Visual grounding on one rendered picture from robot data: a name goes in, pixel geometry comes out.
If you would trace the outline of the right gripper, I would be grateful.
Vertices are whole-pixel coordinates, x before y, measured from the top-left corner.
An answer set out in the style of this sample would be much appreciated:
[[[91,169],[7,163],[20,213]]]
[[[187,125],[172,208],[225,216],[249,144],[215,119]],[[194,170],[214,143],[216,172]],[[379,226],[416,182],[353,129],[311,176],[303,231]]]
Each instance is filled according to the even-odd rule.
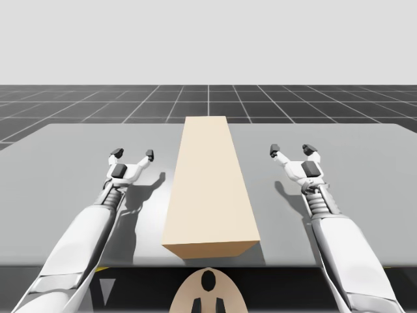
[[[283,167],[288,178],[302,186],[307,184],[323,184],[324,173],[321,168],[321,156],[318,150],[310,145],[302,145],[303,153],[307,156],[305,161],[291,161],[281,151],[278,144],[270,146],[270,157]]]

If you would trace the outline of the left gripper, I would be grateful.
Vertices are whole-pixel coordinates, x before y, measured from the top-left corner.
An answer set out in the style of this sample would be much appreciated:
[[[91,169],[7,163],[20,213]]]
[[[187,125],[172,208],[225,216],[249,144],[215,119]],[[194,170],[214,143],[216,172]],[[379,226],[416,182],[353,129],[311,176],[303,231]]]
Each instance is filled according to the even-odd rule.
[[[124,149],[117,148],[110,153],[108,164],[112,165],[108,170],[108,179],[115,186],[134,184],[141,174],[141,169],[146,169],[154,161],[154,151],[149,149],[137,164],[121,164],[118,160],[123,156]]]

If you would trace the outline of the tall board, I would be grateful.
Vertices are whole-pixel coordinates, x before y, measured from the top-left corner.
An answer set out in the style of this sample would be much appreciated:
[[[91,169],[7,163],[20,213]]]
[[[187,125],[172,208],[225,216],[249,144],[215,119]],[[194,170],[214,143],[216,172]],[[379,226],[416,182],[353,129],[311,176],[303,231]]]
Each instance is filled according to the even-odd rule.
[[[237,257],[259,241],[227,119],[187,117],[162,246],[189,260]]]

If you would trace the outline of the tan robot part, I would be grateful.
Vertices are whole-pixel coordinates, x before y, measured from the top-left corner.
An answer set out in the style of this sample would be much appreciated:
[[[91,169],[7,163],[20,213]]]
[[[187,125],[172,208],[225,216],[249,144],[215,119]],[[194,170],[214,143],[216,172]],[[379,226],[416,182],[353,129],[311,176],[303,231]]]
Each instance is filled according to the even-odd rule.
[[[248,313],[237,285],[210,267],[192,273],[178,288],[169,313]]]

